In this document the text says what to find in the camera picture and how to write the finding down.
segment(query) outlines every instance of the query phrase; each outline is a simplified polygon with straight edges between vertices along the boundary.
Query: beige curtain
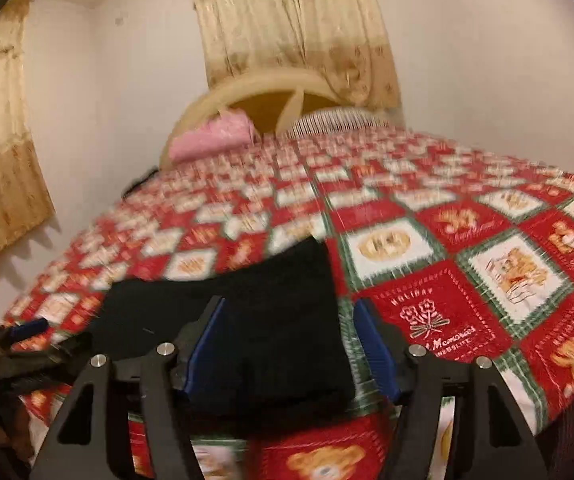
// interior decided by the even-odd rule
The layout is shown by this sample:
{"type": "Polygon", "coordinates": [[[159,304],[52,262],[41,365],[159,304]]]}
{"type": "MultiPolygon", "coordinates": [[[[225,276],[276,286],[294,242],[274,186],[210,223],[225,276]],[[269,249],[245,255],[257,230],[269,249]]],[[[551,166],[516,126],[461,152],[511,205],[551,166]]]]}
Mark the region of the beige curtain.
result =
{"type": "Polygon", "coordinates": [[[27,127],[22,40],[30,0],[0,12],[0,252],[54,212],[27,127]]]}
{"type": "Polygon", "coordinates": [[[340,97],[400,107],[377,0],[194,0],[209,86],[249,69],[314,68],[340,97]]]}

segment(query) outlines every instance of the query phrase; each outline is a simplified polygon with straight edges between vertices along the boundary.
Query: metal bolt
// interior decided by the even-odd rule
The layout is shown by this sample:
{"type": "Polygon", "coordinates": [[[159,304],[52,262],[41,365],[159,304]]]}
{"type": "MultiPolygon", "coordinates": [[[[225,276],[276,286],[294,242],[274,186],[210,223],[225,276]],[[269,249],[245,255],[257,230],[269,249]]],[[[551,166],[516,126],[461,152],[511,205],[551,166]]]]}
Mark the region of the metal bolt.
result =
{"type": "Polygon", "coordinates": [[[176,348],[171,343],[161,343],[157,346],[156,351],[160,355],[169,355],[173,352],[176,348]]]}
{"type": "Polygon", "coordinates": [[[107,356],[104,354],[96,354],[95,356],[93,356],[91,358],[90,364],[94,367],[94,368],[100,368],[101,366],[103,366],[105,363],[107,363],[107,356]]]}
{"type": "Polygon", "coordinates": [[[427,348],[422,345],[411,345],[409,347],[409,353],[414,357],[422,357],[427,355],[427,348]]]}
{"type": "Polygon", "coordinates": [[[476,364],[478,365],[479,368],[491,368],[494,363],[491,361],[491,359],[489,357],[486,357],[484,355],[481,355],[480,357],[476,358],[476,364]]]}

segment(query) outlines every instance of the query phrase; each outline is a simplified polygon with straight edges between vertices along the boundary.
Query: headboard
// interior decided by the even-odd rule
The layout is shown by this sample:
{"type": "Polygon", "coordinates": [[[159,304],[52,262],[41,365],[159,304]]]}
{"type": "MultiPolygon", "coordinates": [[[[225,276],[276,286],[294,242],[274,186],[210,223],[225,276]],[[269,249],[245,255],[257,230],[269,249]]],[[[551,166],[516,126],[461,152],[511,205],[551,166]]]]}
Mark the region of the headboard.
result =
{"type": "Polygon", "coordinates": [[[296,119],[315,110],[345,105],[320,73],[306,68],[272,68],[229,78],[187,107],[167,138],[160,169],[171,168],[167,152],[174,137],[221,110],[244,110],[263,134],[283,132],[296,119]]]}

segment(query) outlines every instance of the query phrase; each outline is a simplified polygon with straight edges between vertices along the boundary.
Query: black cloth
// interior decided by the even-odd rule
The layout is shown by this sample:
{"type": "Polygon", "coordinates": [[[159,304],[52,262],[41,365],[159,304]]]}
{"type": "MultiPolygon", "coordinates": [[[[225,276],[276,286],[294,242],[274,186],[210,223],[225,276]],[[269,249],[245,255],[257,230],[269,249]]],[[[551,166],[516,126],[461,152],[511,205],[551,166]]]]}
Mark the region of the black cloth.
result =
{"type": "MultiPolygon", "coordinates": [[[[226,298],[232,329],[216,354],[223,371],[215,380],[236,390],[227,415],[254,431],[284,426],[290,418],[310,424],[346,408],[355,392],[329,256],[311,237],[201,282],[115,283],[89,328],[94,352],[113,360],[143,355],[198,319],[213,296],[226,298]]],[[[209,408],[206,401],[198,411],[209,408]]],[[[222,406],[214,409],[222,414],[222,406]]]]}
{"type": "Polygon", "coordinates": [[[149,170],[146,174],[144,174],[143,176],[141,176],[140,178],[136,179],[135,181],[133,181],[131,184],[129,184],[128,187],[125,188],[125,190],[121,193],[121,198],[123,200],[125,200],[129,195],[131,195],[133,192],[138,191],[139,189],[141,189],[141,186],[143,184],[145,184],[145,182],[149,181],[150,179],[152,179],[154,176],[156,176],[158,174],[160,170],[158,168],[152,168],[151,170],[149,170]]]}

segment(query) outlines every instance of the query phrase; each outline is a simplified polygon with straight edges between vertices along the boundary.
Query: red and white checkered quilt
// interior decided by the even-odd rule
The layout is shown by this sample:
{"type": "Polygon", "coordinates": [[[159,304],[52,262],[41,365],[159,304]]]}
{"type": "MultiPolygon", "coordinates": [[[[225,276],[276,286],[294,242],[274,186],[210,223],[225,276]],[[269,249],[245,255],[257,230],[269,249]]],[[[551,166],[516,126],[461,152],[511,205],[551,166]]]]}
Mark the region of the red and white checkered quilt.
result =
{"type": "MultiPolygon", "coordinates": [[[[269,478],[270,467],[272,479],[304,478],[289,457],[322,449],[317,457],[352,450],[343,478],[376,478],[387,432],[353,333],[359,296],[439,356],[493,358],[534,432],[573,400],[574,175],[394,129],[266,139],[162,173],[78,235],[6,320],[48,319],[49,332],[26,343],[41,348],[80,331],[112,281],[200,280],[309,234],[333,259],[358,421],[250,445],[261,463],[250,476],[269,478]]],[[[48,421],[64,392],[36,393],[29,407],[48,421]]],[[[439,436],[452,410],[445,401],[439,436]]],[[[147,471],[137,420],[132,430],[147,471]]]]}

